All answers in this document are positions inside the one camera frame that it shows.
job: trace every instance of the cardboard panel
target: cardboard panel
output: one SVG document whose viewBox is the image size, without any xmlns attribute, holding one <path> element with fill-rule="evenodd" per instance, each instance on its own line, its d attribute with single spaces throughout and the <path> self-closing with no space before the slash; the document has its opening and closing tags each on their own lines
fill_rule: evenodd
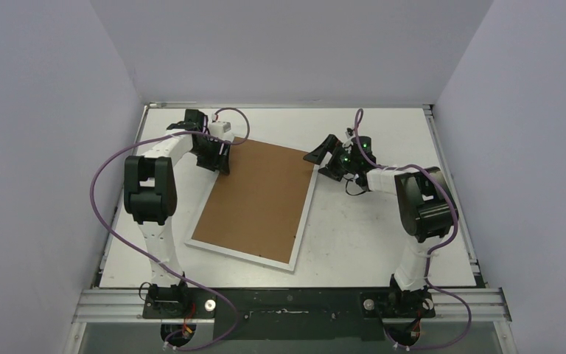
<svg viewBox="0 0 566 354">
<path fill-rule="evenodd" d="M 193 240 L 288 263 L 314 165 L 304 151 L 249 140 L 233 146 Z"/>
</svg>

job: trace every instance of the black cable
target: black cable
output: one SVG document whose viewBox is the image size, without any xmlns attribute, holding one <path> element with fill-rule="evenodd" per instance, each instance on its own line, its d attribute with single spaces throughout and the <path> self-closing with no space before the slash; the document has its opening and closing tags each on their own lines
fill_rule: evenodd
<svg viewBox="0 0 566 354">
<path fill-rule="evenodd" d="M 345 188 L 345 190 L 346 190 L 346 194 L 347 194 L 347 195 L 350 195 L 351 197 L 356 197 L 356 196 L 358 196 L 358 195 L 366 194 L 366 193 L 368 192 L 367 190 L 364 190 L 364 191 L 359 192 L 359 193 L 357 193 L 357 194 L 351 194 L 351 193 L 348 191 L 348 183 L 350 183 L 351 181 L 352 181 L 351 179 L 346 179 L 346 188 Z"/>
<path fill-rule="evenodd" d="M 143 282 L 142 284 L 140 284 L 140 287 L 138 288 L 138 296 L 140 296 L 140 299 L 141 299 L 142 301 L 146 302 L 146 299 L 142 297 L 142 289 L 144 288 L 144 284 L 148 284 L 149 288 L 150 288 L 150 286 L 153 285 L 153 284 L 151 284 L 151 283 L 149 283 L 149 282 Z"/>
</svg>

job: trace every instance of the white frame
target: white frame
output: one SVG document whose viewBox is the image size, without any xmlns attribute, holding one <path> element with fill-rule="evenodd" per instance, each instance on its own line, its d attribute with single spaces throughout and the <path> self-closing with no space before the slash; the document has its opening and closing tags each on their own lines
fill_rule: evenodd
<svg viewBox="0 0 566 354">
<path fill-rule="evenodd" d="M 281 145 L 281 144 L 273 144 L 273 145 L 281 146 L 283 148 L 300 150 L 288 145 Z M 230 256 L 240 260 L 247 260 L 248 262 L 257 263 L 263 266 L 294 272 L 294 269 L 296 268 L 296 258 L 298 257 L 298 253 L 300 252 L 301 249 L 301 242 L 304 234 L 304 228 L 307 225 L 307 216 L 309 215 L 309 208 L 311 207 L 311 199 L 313 198 L 313 193 L 315 191 L 315 181 L 318 179 L 319 168 L 320 167 L 318 165 L 314 166 L 313 172 L 311 174 L 309 187 L 307 188 L 307 197 L 305 197 L 304 199 L 301 220 L 298 222 L 298 229 L 296 230 L 296 239 L 294 240 L 294 246 L 292 247 L 292 254 L 290 255 L 290 262 L 283 263 L 276 260 L 269 260 L 268 258 L 258 257 L 253 254 L 235 251 L 233 249 L 227 249 L 226 247 L 216 246 L 210 243 L 192 239 L 192 236 L 194 236 L 194 231 L 196 230 L 196 226 L 198 225 L 198 221 L 200 220 L 200 216 L 203 214 L 205 205 L 207 205 L 209 196 L 211 195 L 212 190 L 214 189 L 214 185 L 216 184 L 216 180 L 218 179 L 218 175 L 219 175 L 218 172 L 216 172 L 216 179 L 213 180 L 213 182 L 208 186 L 209 190 L 207 190 L 206 193 L 203 194 L 203 199 L 201 199 L 200 203 L 198 204 L 197 212 L 194 214 L 194 217 L 192 218 L 192 221 L 190 222 L 187 231 L 189 238 L 185 240 L 184 243 L 187 246 L 194 247 L 196 249 L 205 249 L 207 251 L 224 254 L 225 256 Z"/>
</svg>

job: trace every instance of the gray wall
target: gray wall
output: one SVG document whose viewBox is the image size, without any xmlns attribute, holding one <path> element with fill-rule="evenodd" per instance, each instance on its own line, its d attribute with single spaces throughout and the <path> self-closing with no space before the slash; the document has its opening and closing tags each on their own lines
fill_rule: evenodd
<svg viewBox="0 0 566 354">
<path fill-rule="evenodd" d="M 0 353 L 60 353 L 105 232 L 88 202 L 139 99 L 89 2 L 0 4 Z M 99 185 L 106 217 L 120 179 Z"/>
<path fill-rule="evenodd" d="M 146 101 L 431 103 L 492 0 L 91 0 Z"/>
<path fill-rule="evenodd" d="M 566 353 L 566 1 L 494 1 L 435 114 L 520 352 Z"/>
</svg>

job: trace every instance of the table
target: table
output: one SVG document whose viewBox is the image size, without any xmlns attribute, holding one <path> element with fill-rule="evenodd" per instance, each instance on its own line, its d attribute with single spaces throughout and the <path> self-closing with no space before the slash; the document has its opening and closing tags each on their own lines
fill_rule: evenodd
<svg viewBox="0 0 566 354">
<path fill-rule="evenodd" d="M 201 109 L 210 115 L 214 109 Z M 334 133 L 344 138 L 356 108 L 250 108 L 251 139 L 311 151 Z M 182 120 L 183 109 L 152 108 L 141 139 L 161 136 L 166 127 Z M 243 119 L 225 111 L 220 119 L 245 133 Z M 430 132 L 420 108 L 366 109 L 360 134 L 370 136 L 380 164 L 415 163 L 438 166 Z M 150 146 L 143 146 L 143 153 Z M 378 192 L 351 197 L 344 183 L 319 176 L 293 273 L 194 249 L 184 244 L 196 206 L 214 174 L 195 166 L 186 154 L 176 164 L 178 206 L 172 226 L 179 263 L 186 276 L 210 287 L 369 287 L 387 286 L 396 270 L 407 237 L 399 219 L 396 196 Z M 115 230 L 144 248 L 144 238 L 120 201 Z M 431 281 L 440 286 L 475 285 L 462 236 L 438 251 L 430 268 Z M 137 288 L 150 280 L 149 260 L 118 240 L 110 240 L 102 264 L 101 288 Z"/>
</svg>

